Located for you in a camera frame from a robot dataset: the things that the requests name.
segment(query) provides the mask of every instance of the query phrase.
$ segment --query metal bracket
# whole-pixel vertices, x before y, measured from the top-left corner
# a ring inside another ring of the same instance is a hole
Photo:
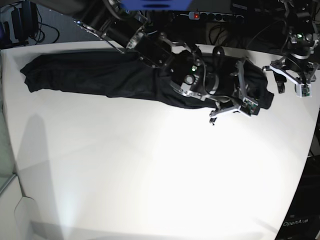
[[[263,70],[273,71],[279,75],[284,76],[286,79],[291,81],[295,85],[296,95],[300,98],[302,97],[312,97],[312,85],[311,82],[316,81],[316,71],[319,68],[318,63],[312,64],[312,71],[306,74],[306,84],[304,84],[300,77],[293,77],[291,74],[286,72],[283,68],[285,66],[284,60],[286,59],[283,56],[281,59],[272,61],[270,66],[264,66]]]
[[[121,50],[118,47],[116,47],[115,45],[113,45],[110,41],[103,39],[98,32],[93,29],[92,27],[90,27],[89,25],[83,23],[82,21],[74,21],[81,29],[85,30],[86,32],[88,32],[89,34],[92,34],[94,36],[96,36],[98,39],[100,39],[101,41],[105,41],[107,44],[109,44],[111,47],[113,47],[114,49],[116,49],[119,53],[121,54],[125,54],[126,50]]]
[[[246,82],[245,82],[245,70],[244,70],[244,64],[246,62],[246,58],[242,58],[239,60],[235,67],[237,68],[238,72],[234,73],[234,76],[238,76],[239,80],[239,99],[242,100],[242,104],[238,104],[235,101],[233,101],[233,106],[225,109],[220,109],[219,106],[216,110],[212,111],[210,113],[210,123],[212,125],[215,125],[217,117],[229,113],[236,113],[239,112],[247,117],[251,117],[251,114],[254,113],[255,109],[258,107],[258,102],[249,97],[247,94],[247,89],[246,89]]]
[[[186,42],[172,42],[167,38],[167,34],[165,32],[160,32],[159,40],[168,44],[171,48],[174,47],[184,47],[190,53],[192,53],[193,57],[196,57],[196,52],[199,49],[197,45],[194,45],[194,49],[190,47]]]

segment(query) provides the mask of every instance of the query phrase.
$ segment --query black equipment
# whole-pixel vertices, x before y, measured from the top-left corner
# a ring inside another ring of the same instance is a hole
[[[11,49],[28,45],[28,41],[20,41],[13,43],[10,40],[10,27],[9,23],[5,21],[3,24],[0,22],[0,49]]]
[[[320,238],[319,156],[309,157],[302,177],[275,240]]]
[[[279,92],[285,91],[284,83],[289,79],[295,83],[299,97],[311,96],[311,82],[315,81],[315,72],[319,66],[308,61],[319,41],[317,28],[311,18],[313,1],[241,0],[240,3],[239,1],[232,2],[231,9],[241,15],[241,23],[248,16],[248,19],[252,19],[250,18],[252,15],[267,16],[270,21],[274,21],[273,16],[276,16],[277,20],[265,29],[276,23],[284,23],[279,34],[280,39],[285,40],[281,48],[283,58],[263,68],[274,71]],[[225,56],[222,48],[216,47],[212,53],[212,62],[208,62],[204,60],[200,49],[192,37],[187,36],[188,34],[181,34],[178,28],[170,27],[169,24],[160,25],[154,32],[148,32],[146,28],[148,20],[142,12],[126,11],[120,0],[39,2],[62,14],[72,16],[81,28],[108,42],[119,52],[135,50],[146,65],[154,69],[161,68],[171,74],[171,86],[177,94],[200,101],[212,101],[212,105],[216,108],[210,114],[210,123],[214,124],[219,115],[229,112],[240,112],[247,116],[258,114],[259,102],[263,96],[257,91],[257,85],[245,77],[244,66],[252,65],[248,59],[232,59]],[[250,6],[250,2],[259,2],[259,5],[252,3],[254,6]],[[147,7],[161,9],[161,4],[155,5],[149,4]],[[195,19],[199,18],[200,23],[203,22],[201,20],[212,17],[210,13],[205,12],[193,14]],[[174,22],[175,13],[168,12],[166,17]],[[225,22],[230,22],[230,19],[234,18],[228,15]],[[116,47],[110,39],[121,48]],[[176,46],[182,46],[187,51],[175,54],[172,52],[172,47]],[[299,77],[294,78],[286,70],[293,70]]]
[[[11,12],[15,39],[20,42],[29,37],[34,39],[39,30],[37,5],[30,1],[21,3],[21,7],[14,6]]]

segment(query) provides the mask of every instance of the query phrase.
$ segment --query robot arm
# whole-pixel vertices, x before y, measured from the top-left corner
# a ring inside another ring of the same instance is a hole
[[[54,5],[51,0],[45,2],[46,6]],[[170,85],[177,94],[206,102],[214,109],[211,124],[225,113],[240,112],[249,117],[258,114],[261,95],[255,89],[260,86],[247,82],[245,66],[253,66],[247,59],[225,56],[221,47],[215,47],[212,55],[205,57],[195,44],[172,42],[166,29],[151,37],[146,33],[144,16],[137,11],[123,11],[118,0],[71,0],[70,5],[66,2],[54,5],[53,9],[72,16],[81,28],[119,52],[134,50],[146,65],[171,75]],[[113,46],[110,39],[122,48]],[[174,54],[175,46],[183,46],[186,51]]]
[[[315,73],[319,64],[310,63],[309,57],[318,46],[320,35],[311,17],[311,1],[279,0],[285,6],[286,34],[281,54],[283,57],[271,62],[264,67],[267,71],[273,71],[278,85],[279,93],[285,92],[284,83],[289,80],[295,84],[295,92],[298,97],[311,97],[312,85],[316,80]],[[293,77],[287,70],[298,74]]]

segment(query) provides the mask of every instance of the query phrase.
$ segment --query black cloth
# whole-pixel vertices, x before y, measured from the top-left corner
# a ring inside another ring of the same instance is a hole
[[[109,98],[152,100],[184,109],[215,108],[212,100],[184,97],[170,86],[171,76],[139,60],[135,52],[91,51],[41,55],[22,70],[29,91],[50,89],[62,92],[102,95]],[[267,91],[267,79],[260,74],[258,88],[268,109],[273,94]]]

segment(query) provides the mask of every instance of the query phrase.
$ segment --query cable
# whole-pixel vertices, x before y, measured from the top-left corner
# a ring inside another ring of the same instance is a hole
[[[320,7],[319,7],[318,11],[316,11],[316,13],[315,13],[315,15],[314,15],[314,20],[316,20],[316,17],[317,17],[317,15],[318,15],[319,12],[320,12]]]
[[[289,40],[289,34],[286,36],[286,40],[285,40],[284,44],[282,45],[282,47],[280,49],[281,54],[284,52],[284,48],[285,48],[288,40]]]
[[[218,45],[218,46],[221,46],[220,40],[223,40],[223,39],[226,38],[229,34],[230,34],[230,33],[227,32],[226,34],[221,35],[221,36],[219,37],[218,41],[217,41],[217,45]]]
[[[278,21],[275,21],[274,23],[271,23],[270,25],[266,26],[264,29],[262,29],[260,32],[258,32],[252,39],[251,41],[247,44],[246,46],[246,50],[248,49],[248,47],[252,44],[252,42],[265,30],[267,30],[268,28],[270,28],[272,25],[278,23],[278,22],[281,22],[282,20],[278,20]]]
[[[41,32],[44,33],[44,32],[42,31],[42,16],[41,16],[41,14],[40,14],[40,11],[39,11],[37,5],[36,5],[36,11],[38,12],[39,17],[40,17],[40,30],[39,30],[40,33],[39,33],[39,38],[38,38],[38,40],[35,41],[35,45],[37,45],[38,43],[40,43]]]
[[[213,27],[210,29],[210,31],[209,31],[209,41],[210,41],[210,44],[211,44],[211,45],[213,45],[213,42],[212,42],[212,39],[211,39],[211,34],[212,34],[212,32],[213,32],[214,30],[216,30],[216,29],[218,29],[218,28],[220,28],[220,27],[221,27],[221,24],[216,25],[216,26],[213,26]]]
[[[217,36],[215,37],[215,40],[214,40],[214,42],[213,42],[213,45],[216,45],[216,43],[217,43],[220,35],[221,35],[223,32],[226,31],[226,29],[222,29],[221,27],[222,27],[222,26],[220,26],[220,31],[219,31],[219,33],[217,34]]]
[[[229,101],[232,101],[232,102],[234,103],[233,98],[230,97],[230,96],[226,96],[226,95],[214,95],[214,94],[211,94],[210,92],[208,92],[208,90],[207,90],[207,88],[206,88],[206,78],[207,78],[207,67],[206,67],[206,63],[205,63],[205,61],[204,61],[201,57],[199,57],[199,56],[197,56],[197,57],[200,59],[202,65],[203,65],[203,89],[204,89],[205,93],[208,94],[208,95],[210,95],[210,96],[211,96],[211,99],[214,100],[214,101],[216,101],[216,102],[218,102],[218,103],[221,102],[221,101],[219,100],[220,98],[227,98],[227,99],[229,99]]]
[[[301,67],[298,65],[298,63],[296,63],[295,61],[293,61],[293,60],[292,60],[291,58],[289,58],[288,56],[286,56],[285,59],[290,60],[292,63],[294,63],[294,65],[296,65],[300,70],[302,70]]]
[[[318,8],[318,3],[315,2],[314,5],[313,5],[314,9],[313,9],[313,12],[312,12],[312,20],[316,20],[316,11],[317,11],[317,8]]]
[[[226,37],[226,39],[221,43],[221,46],[223,46],[223,47],[227,47],[227,44],[231,41],[231,40],[233,40],[233,36],[234,35],[229,35],[228,37]]]
[[[58,30],[57,28],[55,28],[54,26],[51,26],[51,25],[48,25],[48,24],[45,24],[45,23],[42,23],[42,22],[39,22],[39,24],[40,24],[40,25],[43,25],[43,26],[47,26],[47,27],[49,27],[49,28],[51,28],[51,29],[56,30],[57,37],[56,37],[56,39],[52,42],[52,44],[55,44],[55,43],[59,40],[59,38],[60,38],[60,32],[59,32],[59,30]]]
[[[38,33],[37,33],[37,35],[36,35],[35,37],[31,37],[31,39],[33,39],[33,40],[35,41],[35,45],[40,44],[40,43],[43,43],[43,41],[45,40],[45,38],[46,38],[46,34],[45,34],[44,31],[42,31],[42,30],[39,30]]]
[[[149,32],[149,33],[147,33],[147,35],[152,35],[152,34],[155,34],[155,33],[157,33],[157,32],[158,32],[158,30],[153,31],[153,32]]]

